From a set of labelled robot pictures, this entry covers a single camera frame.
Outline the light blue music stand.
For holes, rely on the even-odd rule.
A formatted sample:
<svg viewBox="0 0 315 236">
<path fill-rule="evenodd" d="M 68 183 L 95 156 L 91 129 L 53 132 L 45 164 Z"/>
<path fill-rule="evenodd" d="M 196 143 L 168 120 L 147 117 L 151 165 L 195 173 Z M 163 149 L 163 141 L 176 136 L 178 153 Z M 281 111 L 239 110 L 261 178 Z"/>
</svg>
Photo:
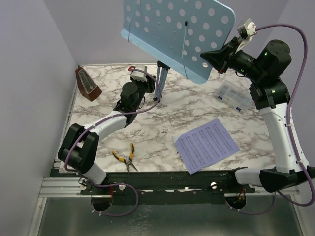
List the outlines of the light blue music stand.
<svg viewBox="0 0 315 236">
<path fill-rule="evenodd" d="M 196 84 L 212 66 L 200 54 L 221 49 L 235 12 L 217 0 L 125 0 L 121 36 Z"/>
</svg>

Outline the sheet music page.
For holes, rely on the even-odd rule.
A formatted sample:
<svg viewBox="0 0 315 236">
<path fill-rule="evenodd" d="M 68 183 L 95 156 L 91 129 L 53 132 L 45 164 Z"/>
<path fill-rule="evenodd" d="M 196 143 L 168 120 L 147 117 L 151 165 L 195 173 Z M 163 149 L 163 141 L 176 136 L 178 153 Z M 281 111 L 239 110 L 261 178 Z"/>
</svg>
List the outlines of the sheet music page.
<svg viewBox="0 0 315 236">
<path fill-rule="evenodd" d="M 191 175 L 240 152 L 239 146 L 218 118 L 174 136 L 173 141 Z"/>
</svg>

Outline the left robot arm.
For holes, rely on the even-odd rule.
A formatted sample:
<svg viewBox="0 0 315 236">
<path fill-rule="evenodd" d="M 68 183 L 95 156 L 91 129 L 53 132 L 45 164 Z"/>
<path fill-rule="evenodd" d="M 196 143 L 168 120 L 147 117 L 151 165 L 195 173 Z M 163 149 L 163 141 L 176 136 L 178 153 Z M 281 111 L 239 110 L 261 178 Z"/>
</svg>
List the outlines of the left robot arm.
<svg viewBox="0 0 315 236">
<path fill-rule="evenodd" d="M 106 172 L 95 162 L 98 143 L 115 131 L 129 126 L 135 120 L 145 94 L 154 90 L 151 78 L 147 82 L 132 79 L 124 84 L 120 100 L 109 115 L 85 126 L 77 123 L 70 126 L 58 151 L 58 159 L 64 162 L 65 167 L 70 166 L 72 171 L 91 180 L 96 193 L 106 193 L 109 189 Z"/>
</svg>

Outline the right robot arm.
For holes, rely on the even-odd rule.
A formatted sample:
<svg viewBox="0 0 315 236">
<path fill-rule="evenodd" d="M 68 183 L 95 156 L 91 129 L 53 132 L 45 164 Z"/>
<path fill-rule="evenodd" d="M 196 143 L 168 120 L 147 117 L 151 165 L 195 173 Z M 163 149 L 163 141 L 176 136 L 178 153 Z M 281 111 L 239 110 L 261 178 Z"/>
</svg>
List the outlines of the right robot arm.
<svg viewBox="0 0 315 236">
<path fill-rule="evenodd" d="M 272 193 L 306 182 L 305 171 L 314 178 L 315 169 L 309 165 L 299 144 L 293 118 L 287 113 L 293 95 L 280 79 L 291 63 L 289 46 L 281 40 L 271 40 L 258 58 L 238 51 L 239 46 L 239 40 L 234 37 L 221 49 L 203 52 L 200 56 L 220 74 L 232 69 L 251 81 L 250 95 L 267 126 L 275 167 L 238 169 L 235 176 L 227 179 L 227 189 L 236 193 L 250 184 Z"/>
</svg>

